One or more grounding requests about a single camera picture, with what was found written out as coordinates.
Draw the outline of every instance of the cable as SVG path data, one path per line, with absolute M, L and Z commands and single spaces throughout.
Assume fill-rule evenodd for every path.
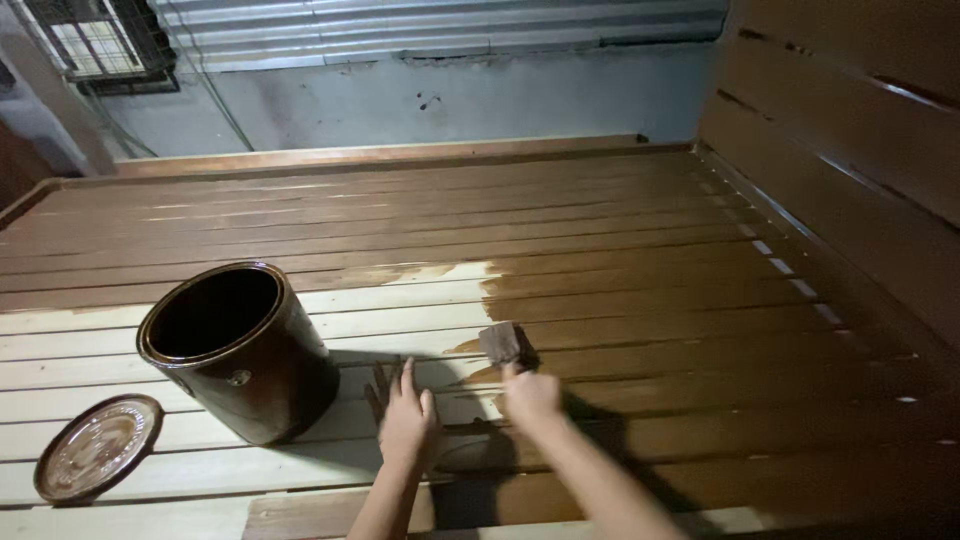
M 61 77 L 60 80 L 69 89 L 69 84 L 66 82 L 66 79 Z M 113 118 L 113 116 L 109 113 L 109 110 L 107 110 L 107 108 L 104 107 L 103 102 L 100 101 L 100 96 L 98 96 L 95 92 L 91 90 L 90 94 L 86 96 L 85 99 L 80 99 L 78 101 L 80 101 L 81 105 L 83 105 L 84 108 L 86 108 L 91 114 L 100 118 L 101 120 L 104 120 L 107 123 L 110 131 L 113 132 L 113 137 L 116 139 L 117 144 L 120 145 L 120 148 L 123 149 L 124 153 L 127 154 L 128 158 L 131 158 L 131 159 L 138 158 L 138 155 L 133 151 L 133 148 L 131 148 L 130 145 L 127 144 L 128 142 L 133 144 L 143 152 L 147 153 L 152 158 L 159 158 L 159 155 L 156 152 L 154 152 L 149 146 L 147 146 L 146 143 L 144 143 L 142 140 L 137 138 L 135 135 L 132 135 L 126 129 L 124 129 L 124 127 L 121 126 L 120 123 Z
M 186 57 L 186 60 L 190 63 L 190 68 L 193 69 L 193 72 L 197 74 L 198 79 L 200 80 L 201 85 L 204 87 L 206 92 L 210 94 L 210 99 L 213 100 L 214 105 L 217 106 L 217 109 L 220 110 L 220 114 L 224 116 L 224 119 L 227 120 L 227 123 L 233 129 L 233 132 L 237 135 L 237 138 L 240 139 L 240 142 L 247 147 L 247 150 L 250 152 L 255 152 L 253 145 L 250 143 L 250 140 L 247 138 L 247 135 L 243 132 L 243 129 L 240 128 L 240 124 L 237 123 L 236 119 L 233 117 L 233 113 L 230 112 L 227 103 L 221 97 L 220 92 L 217 90 L 217 86 L 213 84 L 213 80 L 210 78 L 209 73 L 206 72 L 204 68 L 204 51 L 200 49 L 200 45 L 197 44 L 197 39 L 193 35 L 193 32 L 190 30 L 190 27 L 186 25 L 183 21 L 183 14 L 180 13 L 180 10 L 177 8 L 177 5 L 173 2 L 168 4 L 173 8 L 174 12 L 177 13 L 177 17 L 180 19 L 180 25 L 190 35 L 190 41 L 193 44 L 193 48 L 197 51 L 197 55 L 200 57 L 200 69 L 197 69 L 197 65 L 193 62 L 193 59 L 190 58 L 190 53 L 187 52 L 186 47 L 183 46 L 183 42 L 180 41 L 180 37 L 170 28 L 170 21 L 167 20 L 167 15 L 160 11 L 156 6 L 156 0 L 147 0 L 150 4 L 150 8 L 163 19 L 163 24 L 166 26 L 167 34 L 177 42 L 177 47 L 183 51 L 183 55 Z

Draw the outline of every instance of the paint can lid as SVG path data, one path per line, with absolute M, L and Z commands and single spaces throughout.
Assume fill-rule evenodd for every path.
M 101 401 L 74 418 L 40 456 L 34 488 L 51 503 L 95 499 L 151 452 L 163 408 L 143 394 Z

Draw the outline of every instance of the paint brush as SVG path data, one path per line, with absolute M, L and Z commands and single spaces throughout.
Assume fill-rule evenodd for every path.
M 513 321 L 497 323 L 481 330 L 480 350 L 495 367 L 515 363 L 516 371 L 522 373 L 540 366 L 540 355 L 530 344 L 523 328 Z

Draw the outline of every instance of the corrugated metal sheet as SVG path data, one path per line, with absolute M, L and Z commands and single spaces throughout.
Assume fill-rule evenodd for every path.
M 713 39 L 727 0 L 156 0 L 156 8 L 207 71 L 239 71 Z

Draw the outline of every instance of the paint can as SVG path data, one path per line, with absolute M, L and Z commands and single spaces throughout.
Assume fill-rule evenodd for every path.
M 144 318 L 136 346 L 255 445 L 303 433 L 340 385 L 289 280 L 263 262 L 228 264 L 182 283 Z

